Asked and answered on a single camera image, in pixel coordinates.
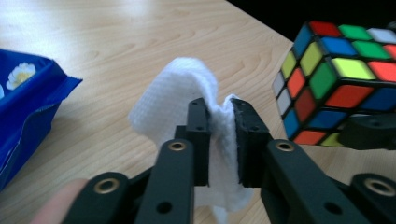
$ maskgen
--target metal rivet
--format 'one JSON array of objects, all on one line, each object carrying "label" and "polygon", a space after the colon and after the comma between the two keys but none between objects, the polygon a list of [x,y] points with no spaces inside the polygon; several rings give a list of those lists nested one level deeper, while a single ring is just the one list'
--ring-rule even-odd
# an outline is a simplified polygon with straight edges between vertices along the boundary
[{"label": "metal rivet", "polygon": [[168,145],[169,149],[174,151],[181,151],[186,148],[186,144],[182,142],[173,142]]},{"label": "metal rivet", "polygon": [[294,146],[291,145],[290,143],[286,143],[286,142],[281,142],[281,143],[276,143],[276,148],[282,151],[293,151],[294,150]]},{"label": "metal rivet", "polygon": [[107,178],[97,182],[94,186],[94,190],[99,194],[107,194],[116,190],[120,185],[120,181],[115,178]]},{"label": "metal rivet", "polygon": [[364,185],[377,194],[387,197],[393,197],[396,195],[395,188],[382,180],[367,178],[364,180]]}]

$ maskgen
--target white tissue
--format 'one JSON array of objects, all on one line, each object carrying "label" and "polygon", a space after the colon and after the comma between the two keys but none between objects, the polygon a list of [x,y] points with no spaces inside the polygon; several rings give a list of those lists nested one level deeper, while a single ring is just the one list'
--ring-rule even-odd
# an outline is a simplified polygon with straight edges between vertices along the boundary
[{"label": "white tissue", "polygon": [[174,138],[177,125],[186,125],[188,104],[203,97],[210,113],[210,187],[195,187],[195,206],[210,205],[218,223],[227,223],[227,212],[242,209],[252,189],[238,184],[237,145],[231,98],[217,104],[218,82],[198,59],[175,58],[148,86],[129,114],[133,129],[158,148]]}]

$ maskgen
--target rubik's cube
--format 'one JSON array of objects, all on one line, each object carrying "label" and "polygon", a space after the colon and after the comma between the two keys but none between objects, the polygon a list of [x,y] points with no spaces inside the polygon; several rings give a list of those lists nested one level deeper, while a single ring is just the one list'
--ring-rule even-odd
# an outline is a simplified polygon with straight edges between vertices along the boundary
[{"label": "rubik's cube", "polygon": [[308,21],[273,91],[289,140],[343,147],[337,137],[350,117],[396,111],[396,34]]}]

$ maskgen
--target white flower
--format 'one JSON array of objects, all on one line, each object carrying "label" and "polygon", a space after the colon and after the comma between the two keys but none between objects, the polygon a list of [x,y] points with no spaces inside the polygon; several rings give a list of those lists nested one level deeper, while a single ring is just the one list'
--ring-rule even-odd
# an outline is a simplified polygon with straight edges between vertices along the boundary
[{"label": "white flower", "polygon": [[4,97],[3,87],[0,85],[0,99]]},{"label": "white flower", "polygon": [[35,74],[35,65],[32,63],[20,63],[8,76],[7,89],[13,91],[24,81]]}]

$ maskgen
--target blue package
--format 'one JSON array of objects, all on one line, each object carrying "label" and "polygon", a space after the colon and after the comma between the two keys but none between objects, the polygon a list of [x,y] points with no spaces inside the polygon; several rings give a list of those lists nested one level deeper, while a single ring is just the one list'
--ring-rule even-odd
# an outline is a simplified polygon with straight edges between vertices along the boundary
[{"label": "blue package", "polygon": [[33,155],[81,81],[51,59],[0,49],[0,190]]}]

